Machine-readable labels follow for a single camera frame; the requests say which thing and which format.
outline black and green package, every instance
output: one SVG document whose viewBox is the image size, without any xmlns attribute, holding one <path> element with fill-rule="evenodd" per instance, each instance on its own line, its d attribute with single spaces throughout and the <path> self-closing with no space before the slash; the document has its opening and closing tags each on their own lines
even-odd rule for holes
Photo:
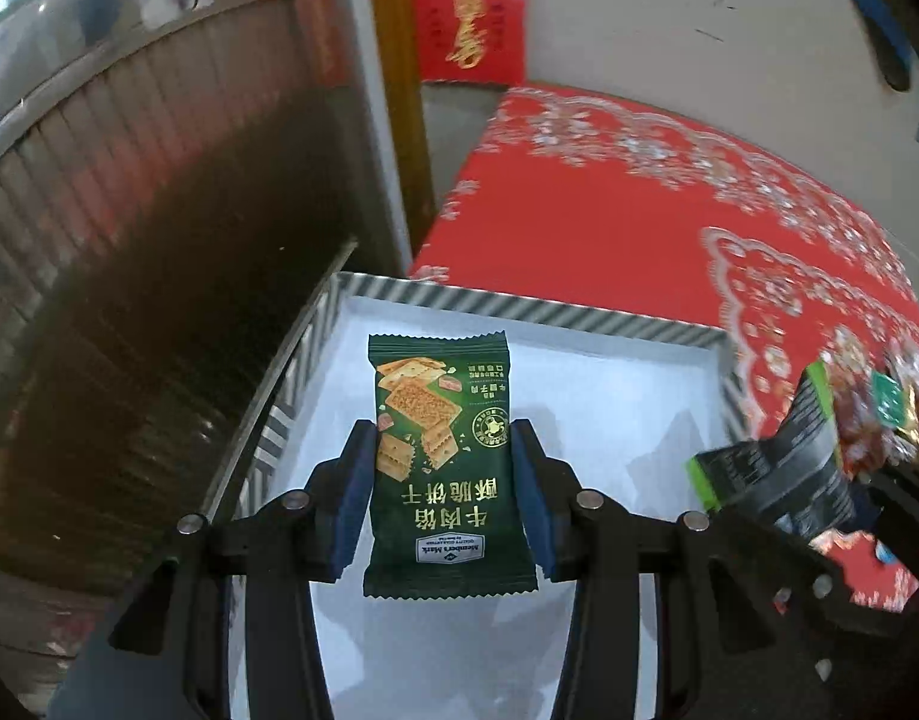
<svg viewBox="0 0 919 720">
<path fill-rule="evenodd" d="M 854 517 L 823 363 L 803 371 L 775 436 L 703 452 L 687 471 L 706 509 L 732 507 L 807 541 Z"/>
<path fill-rule="evenodd" d="M 380 442 L 364 594 L 535 590 L 513 491 L 506 335 L 371 336 L 370 362 Z"/>
</svg>

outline metal screw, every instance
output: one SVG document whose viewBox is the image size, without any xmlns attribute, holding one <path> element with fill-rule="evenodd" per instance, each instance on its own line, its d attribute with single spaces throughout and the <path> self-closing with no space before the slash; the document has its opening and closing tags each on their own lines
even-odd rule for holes
<svg viewBox="0 0 919 720">
<path fill-rule="evenodd" d="M 283 495 L 281 499 L 284 509 L 295 512 L 298 509 L 305 509 L 310 504 L 310 495 L 306 490 L 290 490 Z"/>
<path fill-rule="evenodd" d="M 823 599 L 833 592 L 833 578 L 829 574 L 821 574 L 813 581 L 813 595 Z"/>
<path fill-rule="evenodd" d="M 576 494 L 576 502 L 581 509 L 599 509 L 602 507 L 602 493 L 597 490 L 580 490 Z"/>
<path fill-rule="evenodd" d="M 187 514 L 186 517 L 180 517 L 179 522 L 176 523 L 176 530 L 183 533 L 183 536 L 191 536 L 202 527 L 203 518 L 199 517 L 199 514 Z"/>
<path fill-rule="evenodd" d="M 816 673 L 823 682 L 826 682 L 829 679 L 829 675 L 833 673 L 833 662 L 828 658 L 816 661 Z"/>
<path fill-rule="evenodd" d="M 709 527 L 709 517 L 703 512 L 686 512 L 683 514 L 683 525 L 695 533 L 701 533 Z"/>
</svg>

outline wooden panel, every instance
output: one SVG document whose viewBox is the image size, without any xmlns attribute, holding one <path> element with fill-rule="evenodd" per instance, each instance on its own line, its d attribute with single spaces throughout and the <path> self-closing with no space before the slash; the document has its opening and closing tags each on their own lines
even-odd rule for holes
<svg viewBox="0 0 919 720">
<path fill-rule="evenodd" d="M 437 215 L 437 206 L 419 95 L 413 4 L 410 0 L 373 0 L 373 18 L 389 124 L 394 134 L 396 167 L 410 228 L 410 245 L 415 254 Z"/>
</svg>

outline gold chinese character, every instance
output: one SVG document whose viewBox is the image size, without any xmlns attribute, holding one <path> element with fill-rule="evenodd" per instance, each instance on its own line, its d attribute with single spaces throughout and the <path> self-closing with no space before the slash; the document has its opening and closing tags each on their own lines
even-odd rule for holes
<svg viewBox="0 0 919 720">
<path fill-rule="evenodd" d="M 436 509 L 417 509 L 416 510 L 416 527 L 421 531 L 432 531 L 437 527 L 437 510 Z"/>
<path fill-rule="evenodd" d="M 429 503 L 443 503 L 446 500 L 446 488 L 444 488 L 443 483 L 440 482 L 438 485 L 426 485 L 426 502 Z"/>
<path fill-rule="evenodd" d="M 450 482 L 450 498 L 454 503 L 468 503 L 473 500 L 470 495 L 470 483 Z"/>
<path fill-rule="evenodd" d="M 473 512 L 471 512 L 471 514 L 466 514 L 466 521 L 474 528 L 479 528 L 486 524 L 486 512 L 481 512 L 479 506 L 474 506 Z"/>
<path fill-rule="evenodd" d="M 449 528 L 451 531 L 453 528 L 458 528 L 460 526 L 460 507 L 456 507 L 453 511 L 450 509 L 439 509 L 439 527 L 440 528 Z"/>
<path fill-rule="evenodd" d="M 400 498 L 403 499 L 404 504 L 413 504 L 416 505 L 419 503 L 420 499 L 423 496 L 420 493 L 413 492 L 413 485 L 410 485 L 410 491 L 408 493 L 403 493 L 400 495 Z"/>
<path fill-rule="evenodd" d="M 485 498 L 495 498 L 496 497 L 496 480 L 495 479 L 480 479 L 476 483 L 476 499 L 477 501 L 482 501 Z"/>
<path fill-rule="evenodd" d="M 486 30 L 476 28 L 476 20 L 486 15 L 486 4 L 483 0 L 453 0 L 453 12 L 459 20 L 459 28 L 446 61 L 470 70 L 486 55 Z"/>
</svg>

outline red tablecloth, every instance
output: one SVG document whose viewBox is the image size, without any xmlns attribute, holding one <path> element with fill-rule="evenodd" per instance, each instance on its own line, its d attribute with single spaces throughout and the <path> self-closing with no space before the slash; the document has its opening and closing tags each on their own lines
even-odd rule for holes
<svg viewBox="0 0 919 720">
<path fill-rule="evenodd" d="M 889 338 L 919 346 L 909 280 L 866 213 L 748 143 L 578 90 L 509 90 L 412 276 L 720 325 L 754 435 L 818 357 L 861 367 Z M 821 546 L 866 545 L 847 541 Z M 855 599 L 901 607 L 915 580 L 868 551 Z"/>
</svg>

